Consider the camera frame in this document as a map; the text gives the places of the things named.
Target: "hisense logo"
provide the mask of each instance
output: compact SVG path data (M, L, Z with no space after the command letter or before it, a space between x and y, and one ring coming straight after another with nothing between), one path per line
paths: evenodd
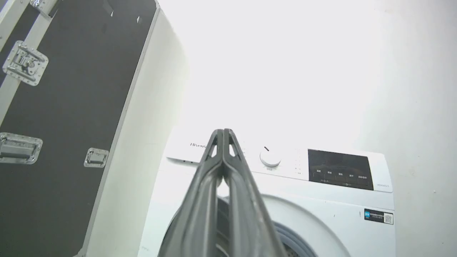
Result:
M191 146L206 148L206 145L197 145L197 144L195 144L195 143L191 143Z

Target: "white dial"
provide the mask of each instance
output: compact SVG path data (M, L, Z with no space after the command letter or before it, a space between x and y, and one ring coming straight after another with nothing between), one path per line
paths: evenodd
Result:
M265 166L275 167L281 162L281 156L274 149L264 147L260 152L260 160Z

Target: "black display panel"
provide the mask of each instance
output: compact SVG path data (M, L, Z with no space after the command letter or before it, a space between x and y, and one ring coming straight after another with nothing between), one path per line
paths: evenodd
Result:
M368 157L308 149L309 180L373 190Z

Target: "front-loading washing machine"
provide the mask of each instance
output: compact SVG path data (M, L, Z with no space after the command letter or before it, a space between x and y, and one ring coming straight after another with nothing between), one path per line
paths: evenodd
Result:
M312 144L272 147L256 133L235 133L288 256L395 256L393 190L384 155ZM210 135L205 129L172 131L139 257L159 254ZM217 192L217 257L228 257L229 187L221 183Z

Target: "sticker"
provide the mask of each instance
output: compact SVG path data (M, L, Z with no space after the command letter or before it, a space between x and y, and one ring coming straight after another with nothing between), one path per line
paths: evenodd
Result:
M365 209L364 218L366 220L387 223L393 225L393 214L382 211L375 211L370 209Z

